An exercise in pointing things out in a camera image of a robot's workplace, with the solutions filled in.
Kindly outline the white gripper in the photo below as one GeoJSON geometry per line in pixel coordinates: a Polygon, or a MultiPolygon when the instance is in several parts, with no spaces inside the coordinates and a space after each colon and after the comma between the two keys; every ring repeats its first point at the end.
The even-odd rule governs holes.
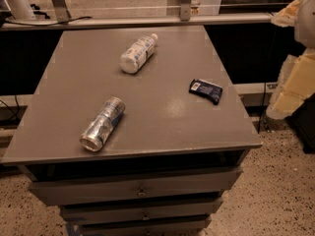
{"type": "Polygon", "coordinates": [[[292,1],[273,15],[271,23],[294,26],[295,40],[307,47],[302,55],[288,55],[284,60],[267,108],[268,117],[284,119],[315,93],[315,0],[292,1]]]}

